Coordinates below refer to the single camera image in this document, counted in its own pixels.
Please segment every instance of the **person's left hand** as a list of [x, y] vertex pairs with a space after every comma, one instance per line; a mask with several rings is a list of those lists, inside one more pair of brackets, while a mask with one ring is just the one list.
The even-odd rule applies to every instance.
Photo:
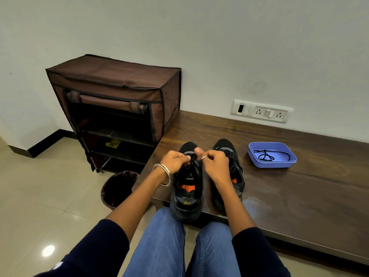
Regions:
[[172, 175], [178, 172], [183, 164], [190, 164], [190, 160], [191, 157], [189, 155], [184, 155], [183, 153], [179, 153], [177, 151], [169, 151], [166, 155], [164, 155], [160, 163], [164, 164]]

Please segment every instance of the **orange insole label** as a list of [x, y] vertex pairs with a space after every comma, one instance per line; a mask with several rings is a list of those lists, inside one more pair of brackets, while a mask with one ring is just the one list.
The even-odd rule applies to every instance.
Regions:
[[187, 192], [195, 190], [195, 186], [181, 185], [180, 188], [184, 188], [185, 190], [187, 190]]

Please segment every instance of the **tiled floor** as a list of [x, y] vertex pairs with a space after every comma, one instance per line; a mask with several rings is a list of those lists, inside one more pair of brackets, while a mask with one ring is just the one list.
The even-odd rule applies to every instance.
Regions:
[[[0, 276], [33, 276], [58, 263], [109, 214], [100, 200], [100, 189], [111, 175], [91, 172], [81, 145], [74, 139], [63, 138], [34, 159], [13, 153], [0, 139]], [[152, 207], [142, 218], [119, 276], [154, 213]], [[196, 228], [186, 226], [186, 265], [197, 233]], [[55, 251], [43, 257], [49, 245]], [[279, 256], [292, 276], [354, 276]]]

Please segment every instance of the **black shoe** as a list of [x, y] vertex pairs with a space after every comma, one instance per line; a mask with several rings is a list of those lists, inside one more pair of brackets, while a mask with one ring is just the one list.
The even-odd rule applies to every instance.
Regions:
[[197, 160], [194, 151], [196, 147], [193, 142], [187, 142], [181, 147], [179, 152], [191, 157], [190, 165], [183, 164], [178, 173], [174, 174], [170, 212], [182, 222], [196, 220], [201, 214], [202, 162]]
[[[238, 156], [236, 149], [232, 145], [230, 141], [227, 139], [220, 139], [213, 147], [216, 151], [222, 151], [225, 153], [226, 157], [229, 159], [229, 173], [231, 176], [231, 180], [233, 182], [233, 187], [237, 192], [238, 197], [241, 199], [242, 193], [245, 188], [245, 181], [242, 176], [242, 167], [239, 165]], [[225, 211], [224, 202], [222, 197], [219, 194], [214, 182], [211, 183], [211, 190], [213, 192], [213, 204], [214, 206], [221, 210]]]

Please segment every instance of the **switch plate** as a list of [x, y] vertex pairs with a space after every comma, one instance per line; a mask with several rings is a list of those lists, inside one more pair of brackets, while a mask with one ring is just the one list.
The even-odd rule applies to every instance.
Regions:
[[[242, 112], [239, 112], [240, 105], [243, 105]], [[260, 120], [286, 123], [293, 113], [292, 108], [259, 104], [241, 100], [234, 100], [231, 114]]]

